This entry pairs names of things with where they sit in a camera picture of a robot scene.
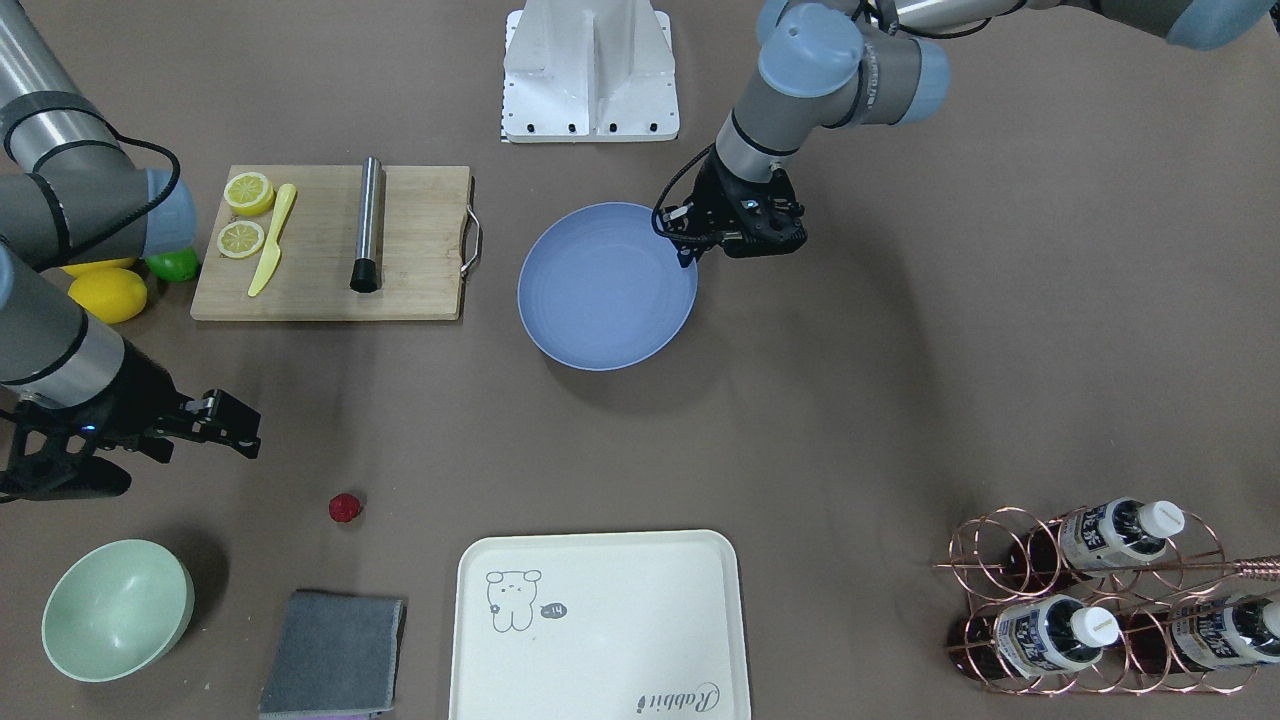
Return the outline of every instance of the wooden cutting board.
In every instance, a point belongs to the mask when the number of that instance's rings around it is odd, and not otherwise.
[[[456,320],[462,301],[462,237],[471,168],[402,167],[387,172],[383,286],[351,290],[360,214],[360,165],[234,165],[227,178],[256,170],[275,187],[292,182],[298,197],[280,233],[280,264],[257,297],[248,283],[261,254],[232,260],[218,232],[237,219],[265,232],[271,213],[238,218],[219,205],[191,304],[197,320]]]

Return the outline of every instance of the cutting board handle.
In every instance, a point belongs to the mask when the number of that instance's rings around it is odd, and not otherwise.
[[[462,279],[467,279],[467,273],[470,273],[471,268],[480,260],[480,247],[484,242],[484,231],[480,229],[480,218],[476,217],[476,211],[471,209],[470,202],[467,202],[467,218],[468,222],[466,224],[466,228],[475,227],[476,229],[476,249],[475,252],[471,254],[471,258],[466,263],[463,263],[461,268],[458,268],[458,275]],[[466,249],[467,249],[467,238],[466,234],[463,234],[462,236],[463,254],[466,254]]]

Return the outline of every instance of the yellow plastic knife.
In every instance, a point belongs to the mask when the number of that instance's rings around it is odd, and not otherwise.
[[[253,272],[253,282],[248,283],[248,296],[257,297],[266,283],[275,274],[275,266],[280,264],[280,231],[284,229],[284,220],[289,218],[293,209],[293,200],[298,196],[298,188],[293,183],[284,183],[275,190],[275,210],[271,213],[271,227],[266,231],[266,243],[262,246],[262,256],[257,260],[257,270]]]

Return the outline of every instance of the halved lemon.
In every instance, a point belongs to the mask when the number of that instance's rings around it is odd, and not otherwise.
[[[239,260],[248,258],[262,249],[266,236],[262,225],[252,220],[236,220],[218,233],[218,251],[223,255]]]
[[[275,202],[275,188],[262,173],[241,173],[227,182],[223,199],[237,215],[261,215]]]

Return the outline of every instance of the white bottle cap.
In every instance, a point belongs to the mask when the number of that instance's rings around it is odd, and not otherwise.
[[[1138,510],[1138,524],[1147,534],[1157,538],[1170,538],[1183,532],[1187,519],[1180,507],[1167,500],[1157,500]]]
[[[1262,624],[1272,635],[1280,638],[1280,602],[1271,601],[1262,609]]]
[[[1120,639],[1120,623],[1105,607],[1082,607],[1071,614],[1071,632],[1089,647],[1106,647]]]

